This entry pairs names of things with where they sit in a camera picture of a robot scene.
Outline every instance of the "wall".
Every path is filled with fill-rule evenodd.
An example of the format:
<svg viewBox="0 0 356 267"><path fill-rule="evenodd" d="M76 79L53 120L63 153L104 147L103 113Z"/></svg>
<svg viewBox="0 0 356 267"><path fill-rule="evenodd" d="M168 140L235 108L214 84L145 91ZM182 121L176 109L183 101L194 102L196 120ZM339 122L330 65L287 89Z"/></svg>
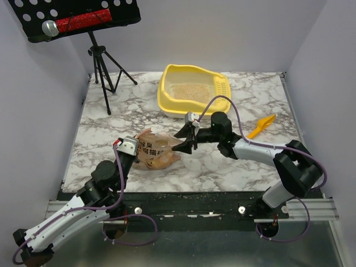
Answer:
<svg viewBox="0 0 356 267"><path fill-rule="evenodd" d="M169 63L218 71L286 71L325 3L137 1L141 22L95 33L98 44L105 45L129 71L163 71ZM92 72L89 36L81 34L71 40L86 70ZM118 71L111 63L108 69Z"/></svg>
<svg viewBox="0 0 356 267"><path fill-rule="evenodd" d="M325 190L350 251L356 251L355 25L355 0L328 0L286 77L305 142L328 170Z"/></svg>
<svg viewBox="0 0 356 267"><path fill-rule="evenodd" d="M0 1L0 266L12 233L40 223L60 188L88 75L69 39L27 42Z"/></svg>

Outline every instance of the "microphone head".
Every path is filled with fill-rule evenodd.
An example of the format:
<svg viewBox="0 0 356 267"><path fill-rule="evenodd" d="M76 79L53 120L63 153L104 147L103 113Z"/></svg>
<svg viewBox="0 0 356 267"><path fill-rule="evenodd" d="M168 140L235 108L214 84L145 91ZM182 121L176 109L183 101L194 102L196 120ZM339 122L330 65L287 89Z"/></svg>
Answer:
<svg viewBox="0 0 356 267"><path fill-rule="evenodd" d="M49 37L56 37L60 32L54 21L45 21L42 23L42 30Z"/></svg>

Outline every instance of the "black tripod stand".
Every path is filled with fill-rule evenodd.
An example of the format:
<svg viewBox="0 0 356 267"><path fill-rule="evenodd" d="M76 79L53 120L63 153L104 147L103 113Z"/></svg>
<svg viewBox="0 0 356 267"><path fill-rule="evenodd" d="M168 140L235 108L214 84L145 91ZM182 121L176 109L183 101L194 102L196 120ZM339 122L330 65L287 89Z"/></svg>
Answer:
<svg viewBox="0 0 356 267"><path fill-rule="evenodd" d="M88 32L88 34L90 36L91 42L93 43L93 46L88 50L88 53L89 53L89 56L93 56L93 60L94 60L95 83L96 84L99 83L98 74L97 74L97 71L99 71L100 82L101 82L102 90L104 92L104 98L105 98L105 103L106 103L106 108L107 108L107 114L111 115L109 101L108 101L107 95L106 95L106 90L108 90L109 92L112 92L112 93L116 93L117 85L121 78L122 73L126 74L126 76L134 83L134 85L137 85L137 82L127 73L127 71L124 70L123 67L120 66L119 63L117 63L117 61L112 56L110 56L110 54L108 52L106 52L105 46L98 46L98 43L95 40L93 32ZM117 78L115 87L112 84L109 73L107 72L107 68L104 63L104 59L102 58L103 53L120 69L120 73L118 74L118 78ZM110 89L105 87L104 77L102 74L103 72L104 72L105 78L109 84Z"/></svg>

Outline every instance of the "brown bag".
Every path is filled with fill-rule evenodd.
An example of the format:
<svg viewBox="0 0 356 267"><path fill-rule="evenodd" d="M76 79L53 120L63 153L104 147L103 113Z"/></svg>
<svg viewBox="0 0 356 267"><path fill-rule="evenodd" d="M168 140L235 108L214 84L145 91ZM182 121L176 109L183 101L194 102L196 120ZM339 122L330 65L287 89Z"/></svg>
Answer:
<svg viewBox="0 0 356 267"><path fill-rule="evenodd" d="M171 135L160 132L151 133L151 129L145 129L135 136L139 140L140 162L133 166L141 170L162 170L181 159L172 147L182 143L181 140Z"/></svg>

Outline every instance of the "litter box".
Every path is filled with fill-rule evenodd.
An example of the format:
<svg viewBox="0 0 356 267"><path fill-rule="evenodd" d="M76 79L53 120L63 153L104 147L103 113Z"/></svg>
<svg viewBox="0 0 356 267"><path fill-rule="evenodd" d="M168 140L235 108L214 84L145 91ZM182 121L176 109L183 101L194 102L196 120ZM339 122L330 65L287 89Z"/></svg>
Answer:
<svg viewBox="0 0 356 267"><path fill-rule="evenodd" d="M189 111L200 115L217 95L231 98L229 81L225 75L197 66L170 64L161 77L157 100L160 109L168 117L184 118ZM216 111L227 113L230 105L228 100L218 98L204 118L209 118Z"/></svg>

